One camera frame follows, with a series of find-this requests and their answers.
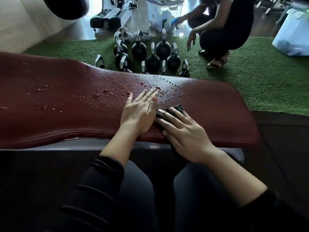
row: exercise machine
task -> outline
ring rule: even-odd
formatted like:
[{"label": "exercise machine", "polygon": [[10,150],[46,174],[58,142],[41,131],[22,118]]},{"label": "exercise machine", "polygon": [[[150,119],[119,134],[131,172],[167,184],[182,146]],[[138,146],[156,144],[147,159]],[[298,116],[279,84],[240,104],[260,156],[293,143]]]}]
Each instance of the exercise machine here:
[{"label": "exercise machine", "polygon": [[90,26],[96,31],[97,28],[116,31],[123,27],[131,17],[131,9],[137,8],[134,0],[109,0],[114,9],[105,9],[102,0],[102,11],[90,19]]}]

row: black shirt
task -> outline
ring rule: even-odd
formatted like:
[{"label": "black shirt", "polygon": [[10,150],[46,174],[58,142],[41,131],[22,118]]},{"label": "black shirt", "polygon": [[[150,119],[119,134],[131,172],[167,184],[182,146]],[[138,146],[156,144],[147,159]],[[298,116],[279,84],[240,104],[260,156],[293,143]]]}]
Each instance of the black shirt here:
[{"label": "black shirt", "polygon": [[[210,7],[210,16],[214,17],[217,11],[216,6],[221,0],[200,0],[201,4]],[[224,27],[250,27],[254,19],[254,2],[253,0],[230,0],[232,6]]]},{"label": "black shirt", "polygon": [[[123,177],[121,164],[99,156],[45,232],[108,231]],[[255,232],[309,231],[308,220],[268,190],[240,211]]]}]

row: sandal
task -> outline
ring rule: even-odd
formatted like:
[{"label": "sandal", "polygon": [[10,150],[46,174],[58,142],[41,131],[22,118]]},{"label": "sandal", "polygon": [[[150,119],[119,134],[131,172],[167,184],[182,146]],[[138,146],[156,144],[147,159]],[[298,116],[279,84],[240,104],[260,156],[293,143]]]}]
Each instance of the sandal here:
[{"label": "sandal", "polygon": [[207,65],[207,69],[208,69],[208,70],[211,70],[211,71],[214,71],[214,70],[216,70],[216,69],[222,67],[224,64],[227,63],[227,60],[224,61],[223,59],[218,59],[218,60],[216,60],[216,61],[219,62],[219,63],[221,63],[221,66],[219,66],[219,65],[217,65],[217,64],[214,64],[214,63],[209,63],[209,64]]}]

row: left hand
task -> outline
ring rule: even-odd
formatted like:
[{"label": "left hand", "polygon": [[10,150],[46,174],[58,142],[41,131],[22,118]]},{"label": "left hand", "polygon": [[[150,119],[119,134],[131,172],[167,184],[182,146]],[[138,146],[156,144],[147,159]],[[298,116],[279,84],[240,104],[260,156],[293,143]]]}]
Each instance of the left hand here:
[{"label": "left hand", "polygon": [[196,33],[195,31],[191,30],[188,40],[187,40],[187,50],[188,52],[191,50],[191,42],[193,41],[193,45],[195,45]]},{"label": "left hand", "polygon": [[137,136],[147,132],[155,120],[157,94],[154,89],[144,90],[133,102],[130,93],[122,112],[120,127],[130,129]]}]

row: foot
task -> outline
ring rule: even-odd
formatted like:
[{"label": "foot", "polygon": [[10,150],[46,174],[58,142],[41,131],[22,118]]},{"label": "foot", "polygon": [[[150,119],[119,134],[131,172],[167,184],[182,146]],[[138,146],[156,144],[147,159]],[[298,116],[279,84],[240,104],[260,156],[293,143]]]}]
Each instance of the foot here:
[{"label": "foot", "polygon": [[213,60],[211,61],[208,65],[207,65],[207,68],[208,69],[211,69],[211,70],[214,70],[214,69],[217,69],[219,67],[222,67],[224,64],[226,64],[227,62],[227,59],[229,58],[230,56],[230,51],[228,51],[225,55],[223,55],[222,58],[220,58],[220,60]]}]

